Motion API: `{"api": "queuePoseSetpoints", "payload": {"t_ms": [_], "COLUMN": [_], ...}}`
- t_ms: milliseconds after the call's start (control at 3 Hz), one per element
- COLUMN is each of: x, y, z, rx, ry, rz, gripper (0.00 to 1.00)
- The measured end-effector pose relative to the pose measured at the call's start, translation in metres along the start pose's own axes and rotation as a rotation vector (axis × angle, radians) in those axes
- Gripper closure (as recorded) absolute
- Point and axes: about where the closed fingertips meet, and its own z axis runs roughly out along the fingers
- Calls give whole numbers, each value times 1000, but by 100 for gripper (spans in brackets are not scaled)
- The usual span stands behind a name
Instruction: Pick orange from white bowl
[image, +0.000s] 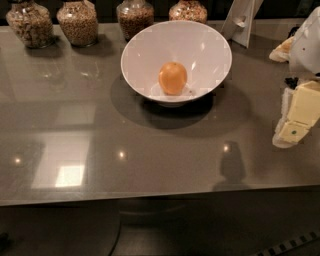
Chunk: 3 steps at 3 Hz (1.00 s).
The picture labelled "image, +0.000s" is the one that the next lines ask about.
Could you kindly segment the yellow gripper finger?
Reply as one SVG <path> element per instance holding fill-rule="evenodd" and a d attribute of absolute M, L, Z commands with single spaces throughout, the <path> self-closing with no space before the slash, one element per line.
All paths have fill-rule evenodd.
<path fill-rule="evenodd" d="M 269 58 L 276 62 L 287 62 L 289 60 L 289 53 L 294 37 L 291 36 L 280 45 L 278 45 L 272 52 L 269 54 Z"/>
<path fill-rule="evenodd" d="M 272 139 L 278 148 L 297 145 L 320 119 L 320 83 L 305 81 L 282 95 L 281 118 Z"/>

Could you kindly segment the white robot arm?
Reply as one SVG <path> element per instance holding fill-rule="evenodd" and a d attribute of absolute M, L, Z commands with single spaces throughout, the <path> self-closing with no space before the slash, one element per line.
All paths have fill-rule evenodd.
<path fill-rule="evenodd" d="M 297 145 L 320 119 L 320 7 L 316 7 L 295 34 L 269 55 L 276 62 L 288 62 L 297 79 L 294 89 L 282 95 L 281 119 L 272 143 L 279 148 Z"/>

